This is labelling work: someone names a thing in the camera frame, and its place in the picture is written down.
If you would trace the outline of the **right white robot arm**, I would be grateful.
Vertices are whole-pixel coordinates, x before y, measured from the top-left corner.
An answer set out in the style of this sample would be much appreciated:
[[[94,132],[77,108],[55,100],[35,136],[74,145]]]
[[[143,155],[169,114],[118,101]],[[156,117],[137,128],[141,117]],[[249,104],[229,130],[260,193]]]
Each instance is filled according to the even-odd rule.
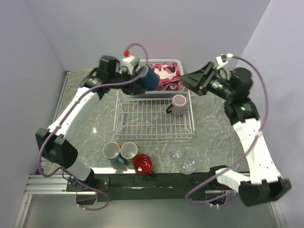
[[[247,161],[250,174],[245,176],[233,171],[234,165],[212,167],[208,179],[190,190],[185,199],[190,201],[190,196],[207,184],[213,189],[225,185],[234,190],[247,207],[277,201],[286,194],[292,187],[291,182],[284,179],[276,168],[261,132],[265,122],[261,121],[255,104],[249,98],[252,73],[237,67],[230,72],[229,79],[223,79],[218,76],[214,64],[208,62],[203,68],[179,79],[199,96],[210,92],[225,101],[225,114],[245,153],[239,160]]]

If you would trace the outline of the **salmon pink mug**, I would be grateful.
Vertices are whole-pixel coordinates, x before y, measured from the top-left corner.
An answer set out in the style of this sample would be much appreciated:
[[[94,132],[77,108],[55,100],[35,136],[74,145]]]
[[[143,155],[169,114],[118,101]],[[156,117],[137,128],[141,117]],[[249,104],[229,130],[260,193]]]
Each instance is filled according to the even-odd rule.
[[[135,157],[138,155],[138,147],[133,142],[126,142],[124,144],[121,144],[119,155],[122,159],[123,164],[133,162]]]

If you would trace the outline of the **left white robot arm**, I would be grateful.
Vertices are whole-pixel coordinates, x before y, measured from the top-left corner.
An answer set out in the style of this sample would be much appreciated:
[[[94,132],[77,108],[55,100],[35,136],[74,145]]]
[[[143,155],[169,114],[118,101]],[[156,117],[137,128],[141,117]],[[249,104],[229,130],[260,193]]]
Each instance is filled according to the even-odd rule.
[[[120,89],[126,95],[144,94],[140,78],[148,67],[144,63],[144,69],[138,71],[139,64],[139,58],[132,55],[125,55],[122,60],[101,56],[99,66],[82,80],[63,113],[47,129],[37,130],[38,164],[45,158],[78,180],[83,190],[91,190],[95,185],[94,171],[81,161],[70,140],[86,113],[111,89]]]

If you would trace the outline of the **mauve purple mug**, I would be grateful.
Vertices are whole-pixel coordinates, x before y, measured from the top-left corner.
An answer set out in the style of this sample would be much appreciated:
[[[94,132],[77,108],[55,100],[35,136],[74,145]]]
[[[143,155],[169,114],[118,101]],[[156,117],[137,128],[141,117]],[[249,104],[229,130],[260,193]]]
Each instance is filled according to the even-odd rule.
[[[187,99],[183,95],[175,95],[166,109],[167,114],[183,115],[187,109]]]

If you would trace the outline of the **dark blue mug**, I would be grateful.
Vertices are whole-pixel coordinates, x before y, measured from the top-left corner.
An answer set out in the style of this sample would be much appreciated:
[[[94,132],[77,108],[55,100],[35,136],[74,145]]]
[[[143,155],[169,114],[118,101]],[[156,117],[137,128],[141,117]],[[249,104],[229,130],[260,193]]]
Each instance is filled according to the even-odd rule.
[[[157,74],[149,67],[142,66],[137,71],[139,74],[143,73],[143,76],[139,78],[139,82],[145,91],[154,91],[158,87],[160,82]]]

